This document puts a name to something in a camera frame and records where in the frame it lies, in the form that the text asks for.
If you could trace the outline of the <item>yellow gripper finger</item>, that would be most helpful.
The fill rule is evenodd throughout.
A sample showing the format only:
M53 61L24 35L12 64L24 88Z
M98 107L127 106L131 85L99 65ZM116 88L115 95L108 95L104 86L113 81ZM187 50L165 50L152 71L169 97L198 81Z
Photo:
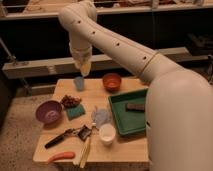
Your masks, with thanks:
M83 77L86 77L86 76L89 75L90 70L91 70L91 61L90 60L84 60L83 63L82 63L82 66L83 66L84 71L85 71L85 76L83 76Z
M80 71L82 76L85 76L84 68L78 61L75 61L75 67Z

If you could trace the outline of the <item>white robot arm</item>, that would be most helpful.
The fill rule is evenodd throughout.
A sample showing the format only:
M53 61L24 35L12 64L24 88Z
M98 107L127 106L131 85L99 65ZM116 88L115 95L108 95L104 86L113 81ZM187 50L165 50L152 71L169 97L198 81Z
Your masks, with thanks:
M89 0L61 9L72 56L96 47L149 84L146 135L150 171L213 171L213 86L200 74L96 23Z

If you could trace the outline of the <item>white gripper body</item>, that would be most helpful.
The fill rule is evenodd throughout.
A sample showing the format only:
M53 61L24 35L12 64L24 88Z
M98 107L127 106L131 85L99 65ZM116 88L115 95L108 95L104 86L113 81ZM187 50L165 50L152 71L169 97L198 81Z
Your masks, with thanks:
M90 59L92 57L92 47L86 47L83 49L78 49L74 47L72 44L69 44L71 55L75 61L75 66L77 69L82 68L86 64L90 63Z

